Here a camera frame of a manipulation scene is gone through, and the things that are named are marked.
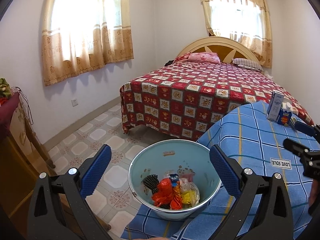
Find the striped pillow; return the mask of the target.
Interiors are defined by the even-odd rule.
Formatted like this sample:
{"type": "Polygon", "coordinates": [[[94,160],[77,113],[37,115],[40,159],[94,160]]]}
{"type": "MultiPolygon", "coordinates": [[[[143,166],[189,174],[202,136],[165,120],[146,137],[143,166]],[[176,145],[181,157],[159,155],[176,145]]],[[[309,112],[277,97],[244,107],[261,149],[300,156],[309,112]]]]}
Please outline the striped pillow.
{"type": "Polygon", "coordinates": [[[260,72],[263,71],[263,68],[259,63],[255,62],[255,61],[248,60],[248,59],[235,58],[235,59],[232,59],[232,63],[236,64],[236,65],[238,65],[240,67],[243,67],[243,68],[247,68],[247,69],[251,69],[251,70],[257,70],[257,71],[260,71],[260,72]]]}

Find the red knitted cloth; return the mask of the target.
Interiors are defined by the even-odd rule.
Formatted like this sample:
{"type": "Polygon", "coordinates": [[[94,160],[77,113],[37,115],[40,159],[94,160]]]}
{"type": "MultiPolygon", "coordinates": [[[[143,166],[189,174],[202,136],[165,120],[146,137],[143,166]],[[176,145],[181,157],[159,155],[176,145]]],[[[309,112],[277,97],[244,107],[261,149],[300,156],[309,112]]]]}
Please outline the red knitted cloth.
{"type": "Polygon", "coordinates": [[[158,191],[152,195],[153,204],[156,207],[169,206],[171,210],[181,210],[183,207],[180,193],[180,181],[171,182],[165,178],[157,185],[158,191]]]}

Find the wooden cabinet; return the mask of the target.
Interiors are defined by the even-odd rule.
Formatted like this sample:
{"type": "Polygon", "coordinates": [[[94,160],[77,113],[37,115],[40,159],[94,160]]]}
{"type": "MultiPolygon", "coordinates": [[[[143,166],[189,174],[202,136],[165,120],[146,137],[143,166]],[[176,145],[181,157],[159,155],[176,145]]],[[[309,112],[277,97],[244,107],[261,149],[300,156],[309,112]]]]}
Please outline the wooden cabinet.
{"type": "Polygon", "coordinates": [[[1,238],[26,239],[33,189],[54,164],[31,128],[20,95],[1,105],[1,238]]]}

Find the white wall socket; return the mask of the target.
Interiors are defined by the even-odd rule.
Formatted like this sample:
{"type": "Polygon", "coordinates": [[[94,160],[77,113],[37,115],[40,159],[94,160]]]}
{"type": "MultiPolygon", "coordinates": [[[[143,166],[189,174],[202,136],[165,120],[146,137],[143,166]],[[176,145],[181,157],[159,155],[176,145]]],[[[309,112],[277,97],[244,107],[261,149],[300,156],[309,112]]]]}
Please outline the white wall socket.
{"type": "Polygon", "coordinates": [[[77,99],[72,99],[71,100],[72,106],[75,107],[78,105],[78,100],[77,99]]]}

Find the beige wooden headboard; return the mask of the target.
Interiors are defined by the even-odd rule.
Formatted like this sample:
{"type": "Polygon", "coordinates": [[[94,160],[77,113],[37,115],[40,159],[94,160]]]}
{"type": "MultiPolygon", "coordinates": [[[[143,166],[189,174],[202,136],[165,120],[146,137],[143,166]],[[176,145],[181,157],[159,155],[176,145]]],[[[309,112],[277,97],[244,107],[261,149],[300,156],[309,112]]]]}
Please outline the beige wooden headboard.
{"type": "Polygon", "coordinates": [[[256,56],[245,46],[225,37],[205,37],[186,46],[177,57],[191,53],[217,53],[221,62],[231,63],[234,58],[244,58],[259,63],[256,56]]]}

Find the window curtain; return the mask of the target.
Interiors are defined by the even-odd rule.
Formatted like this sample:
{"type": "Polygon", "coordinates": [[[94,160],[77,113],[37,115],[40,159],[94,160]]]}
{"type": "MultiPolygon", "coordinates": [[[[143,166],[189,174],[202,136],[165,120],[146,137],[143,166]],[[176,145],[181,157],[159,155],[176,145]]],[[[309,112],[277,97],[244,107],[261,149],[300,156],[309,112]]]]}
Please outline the window curtain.
{"type": "Polygon", "coordinates": [[[201,0],[210,36],[230,38],[272,67],[272,30],[267,0],[201,0]]]}
{"type": "Polygon", "coordinates": [[[46,0],[41,50],[45,86],[133,59],[129,0],[46,0]]]}

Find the bed with red patterned cover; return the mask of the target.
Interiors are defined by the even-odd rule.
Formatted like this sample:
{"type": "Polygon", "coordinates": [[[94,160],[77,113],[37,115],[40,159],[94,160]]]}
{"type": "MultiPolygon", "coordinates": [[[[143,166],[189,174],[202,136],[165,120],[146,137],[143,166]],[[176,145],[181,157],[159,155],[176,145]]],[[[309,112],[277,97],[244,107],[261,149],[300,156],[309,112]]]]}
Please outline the bed with red patterned cover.
{"type": "Polygon", "coordinates": [[[277,90],[308,125],[306,109],[263,73],[234,64],[177,61],[120,88],[125,133],[144,125],[173,137],[197,140],[223,116],[241,105],[268,103],[277,90]]]}

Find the left window curtain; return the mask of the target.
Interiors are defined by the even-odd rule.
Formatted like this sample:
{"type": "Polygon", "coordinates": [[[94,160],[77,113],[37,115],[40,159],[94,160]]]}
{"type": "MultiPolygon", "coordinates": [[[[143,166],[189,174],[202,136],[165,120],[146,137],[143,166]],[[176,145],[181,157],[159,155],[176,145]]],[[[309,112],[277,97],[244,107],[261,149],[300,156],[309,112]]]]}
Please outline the left window curtain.
{"type": "Polygon", "coordinates": [[[41,50],[45,86],[133,59],[129,0],[46,0],[41,50]]]}

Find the white tall carton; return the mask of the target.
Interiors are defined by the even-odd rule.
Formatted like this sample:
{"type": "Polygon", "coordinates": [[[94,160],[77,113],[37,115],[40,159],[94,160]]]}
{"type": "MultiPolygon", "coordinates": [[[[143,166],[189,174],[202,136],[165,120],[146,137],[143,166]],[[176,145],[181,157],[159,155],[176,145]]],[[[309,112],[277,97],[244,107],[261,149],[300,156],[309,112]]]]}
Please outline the white tall carton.
{"type": "Polygon", "coordinates": [[[270,102],[268,104],[268,109],[266,112],[266,118],[270,121],[276,121],[279,112],[282,108],[282,104],[283,104],[283,100],[284,100],[284,94],[274,90],[272,92],[272,96],[270,99],[270,102]]]}

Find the clear plastic bag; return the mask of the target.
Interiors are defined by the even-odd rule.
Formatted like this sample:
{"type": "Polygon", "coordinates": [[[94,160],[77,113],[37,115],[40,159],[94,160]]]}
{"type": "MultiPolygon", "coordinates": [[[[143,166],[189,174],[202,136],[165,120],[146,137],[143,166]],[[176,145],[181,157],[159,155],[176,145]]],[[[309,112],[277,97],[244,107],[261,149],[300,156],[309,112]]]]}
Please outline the clear plastic bag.
{"type": "Polygon", "coordinates": [[[198,187],[193,182],[189,182],[189,180],[187,178],[181,178],[180,179],[180,194],[185,191],[189,191],[189,190],[196,190],[198,193],[200,193],[198,187]]]}

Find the pink pillow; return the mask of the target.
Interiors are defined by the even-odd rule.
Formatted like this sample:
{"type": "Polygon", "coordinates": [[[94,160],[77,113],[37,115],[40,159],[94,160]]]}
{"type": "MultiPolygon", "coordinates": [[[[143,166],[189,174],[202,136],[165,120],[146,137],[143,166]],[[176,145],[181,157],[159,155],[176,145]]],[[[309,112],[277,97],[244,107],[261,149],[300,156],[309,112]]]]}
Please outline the pink pillow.
{"type": "Polygon", "coordinates": [[[210,62],[210,63],[220,63],[220,58],[217,53],[191,53],[188,57],[188,61],[194,62],[210,62]]]}

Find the blue plaid tablecloth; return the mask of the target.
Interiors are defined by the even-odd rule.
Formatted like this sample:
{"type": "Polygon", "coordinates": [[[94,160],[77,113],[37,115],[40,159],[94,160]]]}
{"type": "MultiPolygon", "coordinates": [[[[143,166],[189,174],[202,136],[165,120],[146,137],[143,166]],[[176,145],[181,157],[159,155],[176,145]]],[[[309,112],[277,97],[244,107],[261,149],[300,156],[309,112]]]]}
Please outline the blue plaid tablecloth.
{"type": "MultiPolygon", "coordinates": [[[[299,158],[283,148],[290,138],[312,151],[319,143],[290,127],[266,119],[267,104],[259,101],[236,108],[214,124],[198,142],[206,147],[218,144],[225,154],[256,174],[281,173],[286,183],[293,212],[293,236],[297,238],[311,220],[308,200],[312,180],[303,176],[299,158]]],[[[141,206],[135,218],[122,233],[123,239],[208,239],[230,210],[234,197],[220,187],[207,206],[179,222],[159,218],[154,211],[141,206]]]]}

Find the yellow green wrapper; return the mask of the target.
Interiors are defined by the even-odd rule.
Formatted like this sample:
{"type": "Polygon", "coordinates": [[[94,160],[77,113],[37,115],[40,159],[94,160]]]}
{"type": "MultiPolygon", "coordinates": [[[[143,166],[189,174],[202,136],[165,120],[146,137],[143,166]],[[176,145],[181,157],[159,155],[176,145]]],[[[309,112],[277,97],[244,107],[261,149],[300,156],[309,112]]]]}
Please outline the yellow green wrapper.
{"type": "Polygon", "coordinates": [[[196,206],[200,201],[200,194],[196,190],[189,190],[181,193],[183,205],[196,206]]]}

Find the dark grey yarn bundle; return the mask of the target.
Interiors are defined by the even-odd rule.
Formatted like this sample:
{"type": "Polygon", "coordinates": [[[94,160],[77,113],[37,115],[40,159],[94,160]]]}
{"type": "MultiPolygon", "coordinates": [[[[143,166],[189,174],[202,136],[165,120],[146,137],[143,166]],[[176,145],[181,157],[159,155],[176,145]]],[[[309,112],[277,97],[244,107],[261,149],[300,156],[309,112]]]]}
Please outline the dark grey yarn bundle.
{"type": "Polygon", "coordinates": [[[156,174],[150,174],[146,176],[143,180],[142,183],[151,190],[152,194],[155,194],[158,192],[158,176],[156,174]]]}

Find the far window curtain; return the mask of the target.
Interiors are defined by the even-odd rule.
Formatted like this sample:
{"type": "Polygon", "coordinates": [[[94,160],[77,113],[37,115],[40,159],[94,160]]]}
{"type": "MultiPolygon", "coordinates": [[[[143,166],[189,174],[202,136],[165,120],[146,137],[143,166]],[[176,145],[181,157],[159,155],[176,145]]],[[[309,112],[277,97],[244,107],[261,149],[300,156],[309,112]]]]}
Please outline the far window curtain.
{"type": "Polygon", "coordinates": [[[267,0],[201,0],[210,36],[230,38],[272,67],[272,30],[267,0]]]}

